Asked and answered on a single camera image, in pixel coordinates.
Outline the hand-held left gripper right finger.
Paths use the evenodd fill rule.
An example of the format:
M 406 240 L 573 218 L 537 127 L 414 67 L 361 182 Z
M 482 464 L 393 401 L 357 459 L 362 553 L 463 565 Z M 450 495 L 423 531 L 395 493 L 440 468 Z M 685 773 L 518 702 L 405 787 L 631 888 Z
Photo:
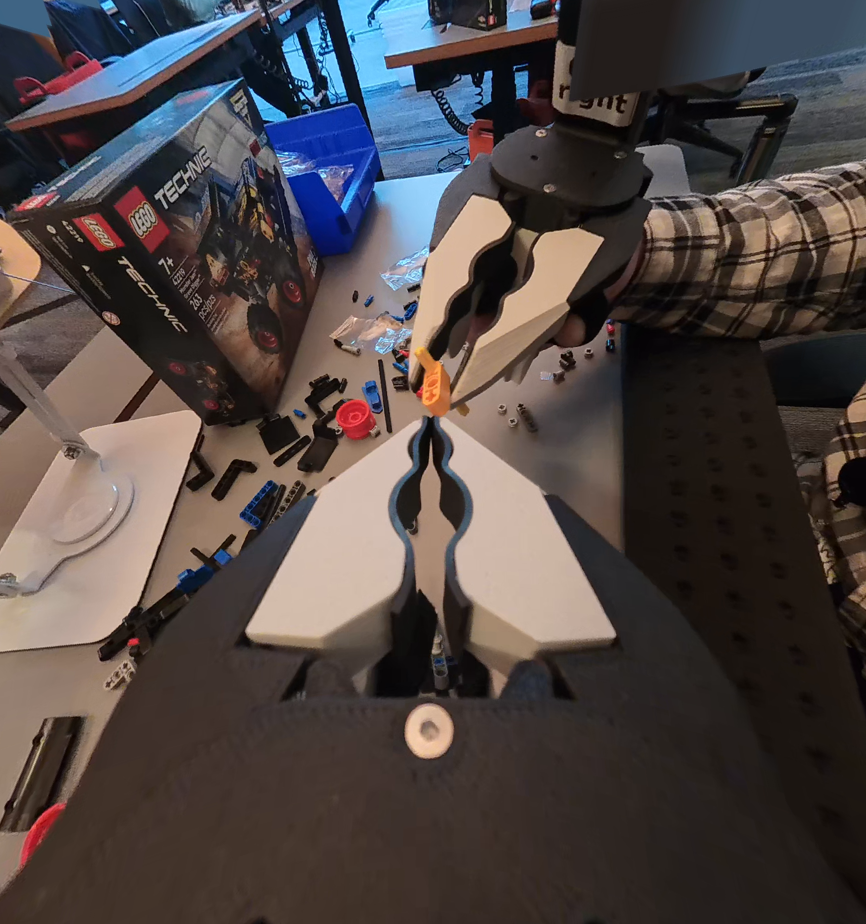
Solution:
M 437 419 L 450 653 L 508 676 L 544 656 L 601 650 L 616 630 L 549 496 L 460 427 Z

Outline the dark cardboard box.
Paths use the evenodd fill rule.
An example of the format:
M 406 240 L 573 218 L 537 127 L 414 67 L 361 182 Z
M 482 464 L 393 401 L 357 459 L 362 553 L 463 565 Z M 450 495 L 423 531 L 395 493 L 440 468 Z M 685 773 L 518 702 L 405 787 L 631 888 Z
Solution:
M 508 19 L 507 1 L 427 1 L 427 11 L 435 25 L 492 30 L 504 27 Z

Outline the black curved toy panel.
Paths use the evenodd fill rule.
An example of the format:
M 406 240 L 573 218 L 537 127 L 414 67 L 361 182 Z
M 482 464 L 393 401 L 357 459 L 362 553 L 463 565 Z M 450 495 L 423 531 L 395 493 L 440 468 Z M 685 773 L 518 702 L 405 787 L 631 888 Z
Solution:
M 298 460 L 298 470 L 305 474 L 322 472 L 331 456 L 333 456 L 337 443 L 338 434 L 336 433 L 336 428 L 321 422 L 314 422 L 311 443 Z

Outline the pile of black toy beams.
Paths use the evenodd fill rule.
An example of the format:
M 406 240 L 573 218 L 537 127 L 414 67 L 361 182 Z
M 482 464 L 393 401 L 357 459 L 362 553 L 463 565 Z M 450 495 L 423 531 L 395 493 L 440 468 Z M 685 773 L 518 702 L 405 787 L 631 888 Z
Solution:
M 342 395 L 346 390 L 348 379 L 345 377 L 331 378 L 328 374 L 319 376 L 309 383 L 311 394 L 305 403 L 315 415 L 315 422 L 325 423 L 328 420 L 328 413 L 321 410 L 321 403 L 330 396 Z M 207 468 L 205 459 L 197 451 L 204 441 L 204 436 L 199 436 L 196 446 L 190 454 L 191 459 L 199 468 L 197 475 L 193 476 L 186 483 L 186 487 L 192 491 L 199 491 L 205 487 L 209 480 L 214 477 L 214 473 Z M 278 467 L 283 466 L 292 457 L 303 452 L 311 443 L 310 437 L 300 437 L 299 441 L 289 446 L 283 453 L 274 460 Z M 235 458 L 231 461 L 228 468 L 225 469 L 216 486 L 211 491 L 211 497 L 216 501 L 223 501 L 231 491 L 237 478 L 242 473 L 255 474 L 258 470 L 257 464 L 251 460 Z M 250 527 L 248 538 L 257 537 L 269 525 L 269 521 L 274 514 L 279 501 L 287 492 L 286 487 L 279 484 L 277 494 L 271 499 L 269 506 L 266 508 L 263 523 L 259 528 Z M 208 581 L 215 573 L 219 572 L 226 564 L 233 560 L 230 553 L 230 546 L 234 541 L 233 535 L 227 537 L 213 554 L 207 555 L 199 550 L 193 550 L 200 561 L 196 569 L 186 569 L 178 577 L 176 585 L 168 591 L 160 600 L 151 604 L 149 607 L 137 605 L 133 607 L 115 630 L 113 630 L 106 640 L 100 644 L 97 649 L 97 656 L 100 662 L 107 662 L 122 651 L 127 651 L 132 658 L 140 658 L 153 645 L 156 634 L 160 631 L 163 623 L 175 615 L 188 600 Z

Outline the orange thin toy beam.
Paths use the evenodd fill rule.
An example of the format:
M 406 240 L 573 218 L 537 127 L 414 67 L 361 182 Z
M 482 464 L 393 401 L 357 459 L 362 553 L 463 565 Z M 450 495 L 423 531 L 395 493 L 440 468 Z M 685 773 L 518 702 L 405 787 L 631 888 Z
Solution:
M 444 365 L 439 361 L 433 372 L 425 372 L 422 367 L 421 371 L 423 379 L 420 386 L 420 398 L 425 412 L 431 417 L 446 415 L 451 406 L 451 389 L 450 376 Z

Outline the clear plastic bag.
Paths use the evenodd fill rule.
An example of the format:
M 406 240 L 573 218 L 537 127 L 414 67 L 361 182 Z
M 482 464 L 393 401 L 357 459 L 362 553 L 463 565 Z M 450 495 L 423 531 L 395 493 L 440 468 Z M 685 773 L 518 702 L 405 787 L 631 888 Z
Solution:
M 392 291 L 416 291 L 423 283 L 429 248 L 424 247 L 407 255 L 380 273 L 381 281 Z
M 351 350 L 388 354 L 405 350 L 412 340 L 413 321 L 387 311 L 376 317 L 349 316 L 330 334 L 331 340 Z

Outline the grey desk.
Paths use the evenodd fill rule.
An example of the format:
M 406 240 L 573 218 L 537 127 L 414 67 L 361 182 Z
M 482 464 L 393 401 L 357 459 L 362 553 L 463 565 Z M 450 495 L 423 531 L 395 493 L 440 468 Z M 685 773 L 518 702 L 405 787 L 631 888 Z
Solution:
M 350 386 L 374 378 L 375 359 L 346 357 L 329 339 L 347 316 L 361 313 L 350 295 L 374 295 L 375 313 L 396 308 L 397 297 L 381 282 L 380 272 L 396 260 L 424 247 L 432 232 L 439 200 L 451 174 L 392 179 L 376 184 L 367 216 L 353 250 L 324 263 L 311 314 L 300 341 L 280 413 L 300 408 L 307 383 L 322 373 L 342 375 Z M 604 352 L 600 336 L 591 343 L 595 355 L 577 365 L 560 385 L 540 381 L 553 369 L 555 349 L 536 359 L 521 385 L 500 383 L 474 399 L 466 418 L 452 415 L 481 444 L 517 468 L 544 490 L 562 497 L 611 544 L 623 548 L 621 525 L 621 361 L 624 341 L 615 354 Z M 48 387 L 62 412 L 86 429 L 113 422 L 116 413 L 133 412 L 135 419 L 183 410 L 183 404 L 163 384 L 149 391 L 147 367 L 114 335 L 102 332 L 88 344 Z M 508 406 L 499 416 L 496 406 Z M 525 404 L 539 431 L 509 429 L 508 418 Z M 172 587 L 171 580 L 192 565 L 191 547 L 205 551 L 229 534 L 241 536 L 239 510 L 277 468 L 263 454 L 250 425 L 225 427 L 208 434 L 204 453 L 220 473 L 235 457 L 254 460 L 259 472 L 240 479 L 224 502 L 208 491 L 181 493 L 152 572 L 150 602 Z M 56 456 L 54 442 L 29 414 L 0 437 L 0 547 L 48 464 Z M 63 795 L 79 782 L 95 745 L 122 690 L 106 691 L 103 683 L 122 660 L 101 663 L 97 644 L 39 651 L 0 653 L 0 818 L 30 751 L 32 739 L 48 717 L 82 715 L 85 724 L 71 755 Z M 24 834 L 0 833 L 0 892 L 16 871 Z

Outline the black office chair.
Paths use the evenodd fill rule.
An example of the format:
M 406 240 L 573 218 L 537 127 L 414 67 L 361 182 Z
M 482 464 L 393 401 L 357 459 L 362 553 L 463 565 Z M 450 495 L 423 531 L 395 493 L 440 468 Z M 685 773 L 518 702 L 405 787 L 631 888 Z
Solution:
M 28 136 L 12 131 L 8 123 L 21 115 L 13 79 L 48 77 L 60 69 L 45 40 L 32 33 L 0 25 L 0 206 L 11 207 L 31 194 L 38 183 L 50 182 L 63 172 L 59 157 L 39 133 Z

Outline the blue angled toy beam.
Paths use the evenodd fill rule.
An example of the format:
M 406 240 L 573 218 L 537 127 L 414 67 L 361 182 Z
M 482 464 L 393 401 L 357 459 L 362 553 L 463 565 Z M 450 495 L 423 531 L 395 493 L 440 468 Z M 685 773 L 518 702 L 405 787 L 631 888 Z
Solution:
M 271 499 L 277 494 L 279 485 L 273 480 L 267 480 L 254 497 L 243 507 L 240 519 L 252 528 L 259 528 L 265 516 L 266 508 Z

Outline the black chair base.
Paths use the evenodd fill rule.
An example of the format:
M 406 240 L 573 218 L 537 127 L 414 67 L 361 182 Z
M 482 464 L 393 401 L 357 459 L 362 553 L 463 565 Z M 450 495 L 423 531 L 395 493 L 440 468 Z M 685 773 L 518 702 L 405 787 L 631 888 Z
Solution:
M 788 93 L 744 96 L 764 68 L 658 90 L 640 136 L 641 144 L 677 141 L 731 158 L 738 185 L 765 179 L 785 139 L 799 100 Z M 710 121 L 759 118 L 745 151 L 714 135 Z

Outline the red bag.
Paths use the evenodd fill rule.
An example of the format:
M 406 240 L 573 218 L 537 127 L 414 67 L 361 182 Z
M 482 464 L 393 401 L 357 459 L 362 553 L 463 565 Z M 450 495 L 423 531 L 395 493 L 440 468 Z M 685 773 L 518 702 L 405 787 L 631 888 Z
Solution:
M 56 96 L 100 73 L 103 63 L 76 50 L 62 59 L 60 69 L 48 77 L 21 76 L 13 79 L 13 87 L 23 107 L 28 107 Z

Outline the toy truck set box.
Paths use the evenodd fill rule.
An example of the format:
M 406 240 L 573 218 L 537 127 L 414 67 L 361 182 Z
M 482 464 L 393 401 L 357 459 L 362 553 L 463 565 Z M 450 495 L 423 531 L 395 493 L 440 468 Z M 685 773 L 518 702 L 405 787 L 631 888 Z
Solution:
M 207 425 L 275 412 L 322 263 L 245 81 L 177 95 L 7 220 Z

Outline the white book stand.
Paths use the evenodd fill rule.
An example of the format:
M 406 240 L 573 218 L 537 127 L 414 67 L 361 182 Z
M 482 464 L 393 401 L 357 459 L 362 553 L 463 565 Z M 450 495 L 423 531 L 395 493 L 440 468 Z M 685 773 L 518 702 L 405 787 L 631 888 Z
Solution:
M 14 303 L 38 254 L 0 219 Z M 81 431 L 0 334 L 0 381 L 59 446 L 0 549 L 0 653 L 98 644 L 147 584 L 201 423 L 189 410 Z

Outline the pile of small toy pins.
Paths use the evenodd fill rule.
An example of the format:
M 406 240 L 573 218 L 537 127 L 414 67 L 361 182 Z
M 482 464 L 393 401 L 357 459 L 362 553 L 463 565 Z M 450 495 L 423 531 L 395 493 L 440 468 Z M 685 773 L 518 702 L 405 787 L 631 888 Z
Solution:
M 406 320 L 413 321 L 414 317 L 416 316 L 417 309 L 418 309 L 418 299 L 415 298 L 412 301 L 402 306 L 401 314 L 391 314 L 389 311 L 386 311 L 386 312 L 390 313 L 391 315 L 401 316 L 401 317 L 404 317 Z M 618 330 L 617 330 L 617 325 L 612 321 L 612 319 L 607 320 L 605 324 L 605 328 L 602 331 L 602 333 L 604 337 L 601 338 L 601 346 L 604 347 L 607 353 L 610 353 L 610 354 L 615 353 L 617 350 Z M 405 350 L 394 350 L 393 352 L 388 353 L 388 354 L 380 354 L 380 355 L 389 355 L 390 357 L 393 357 L 391 359 L 391 362 L 393 363 L 393 366 L 396 369 L 396 371 L 399 372 L 399 374 L 401 375 L 403 379 L 402 384 L 399 386 L 401 387 L 402 390 L 405 390 L 407 388 L 407 385 L 405 384 L 405 382 L 406 382 L 406 377 L 408 373 L 408 360 L 409 360 L 408 353 L 409 353 L 411 342 L 412 341 L 410 341 L 407 349 Z M 357 355 L 357 353 L 359 352 L 359 350 L 351 350 L 347 348 L 345 349 L 345 351 L 351 353 L 352 355 Z M 564 380 L 565 375 L 576 367 L 577 355 L 579 354 L 575 355 L 572 349 L 569 349 L 566 352 L 562 351 L 562 353 L 564 353 L 565 358 L 562 356 L 562 354 L 558 355 L 557 369 L 549 370 L 549 371 L 541 371 L 539 373 L 540 381 L 554 382 L 556 384 L 559 384 Z

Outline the crumpled shiny plastic bag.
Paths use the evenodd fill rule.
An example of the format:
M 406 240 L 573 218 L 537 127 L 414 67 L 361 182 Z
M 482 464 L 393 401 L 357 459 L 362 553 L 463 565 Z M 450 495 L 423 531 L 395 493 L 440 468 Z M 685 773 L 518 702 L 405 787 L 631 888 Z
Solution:
M 320 179 L 336 204 L 342 205 L 348 189 L 349 179 L 354 173 L 354 166 L 329 165 L 320 167 L 312 158 L 295 152 L 277 152 L 277 160 L 282 172 L 291 186 L 300 178 Z

